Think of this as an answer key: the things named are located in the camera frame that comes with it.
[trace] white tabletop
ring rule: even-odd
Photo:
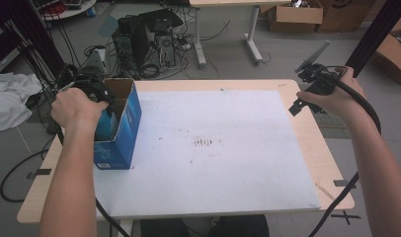
[[[278,91],[140,92],[131,169],[94,168],[117,218],[317,209],[320,202]]]
[[[231,90],[275,90],[280,93],[281,101],[287,110],[296,100],[295,93],[299,91],[298,85],[293,80],[175,80],[175,81],[136,81],[138,92],[155,91],[210,91],[216,89]],[[343,190],[336,187],[335,180],[343,180],[343,177],[328,149],[328,146],[308,109],[296,117],[288,116],[293,132],[297,138],[299,149],[308,168],[314,189],[321,203],[321,209],[326,209],[333,199]],[[62,147],[57,138],[54,139],[41,168],[51,169],[46,176],[37,176],[23,203],[18,220],[23,223],[36,223],[40,221],[43,204],[51,183],[53,170],[56,168],[58,157]],[[351,195],[337,206],[338,209],[353,208],[355,202]]]

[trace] right hand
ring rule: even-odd
[[[365,97],[361,85],[354,78],[354,69],[352,67],[347,68],[348,71],[342,77],[341,81]],[[328,96],[320,96],[310,92],[298,92],[296,96],[305,102],[323,108],[330,115],[343,121],[347,121],[351,116],[356,115],[359,111],[363,111],[355,99],[339,87],[336,87],[334,92]]]
[[[107,102],[95,103],[78,88],[69,88],[59,92],[52,103],[52,118],[65,129],[79,125],[96,130],[102,110]]]

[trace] metal desk leg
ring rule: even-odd
[[[133,226],[133,219],[126,219],[120,221],[120,227],[122,227],[122,229],[126,231],[126,233],[129,233],[129,236],[132,234],[132,226]]]
[[[249,46],[250,50],[253,52],[253,55],[256,59],[256,65],[259,62],[263,61],[262,55],[260,54],[259,50],[257,49],[256,45],[253,42],[253,35],[254,31],[256,30],[256,22],[257,22],[257,16],[259,14],[259,8],[260,6],[253,7],[252,22],[250,23],[250,32],[249,34],[244,34],[244,37],[246,38],[246,43]]]
[[[201,49],[200,10],[201,10],[201,8],[196,8],[195,50],[197,51],[198,63],[199,63],[200,69],[203,69],[206,66],[206,59],[204,58],[203,49]]]

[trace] black pole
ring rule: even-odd
[[[388,0],[361,38],[346,66],[355,69],[355,77],[363,70],[378,47],[401,18],[401,0]]]

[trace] shelf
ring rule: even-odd
[[[59,15],[55,14],[42,14],[42,17],[46,21],[56,21],[63,18],[69,18],[80,13],[83,13],[93,7],[96,4],[96,0],[83,0],[81,3],[81,8],[77,10],[65,9],[65,11]]]

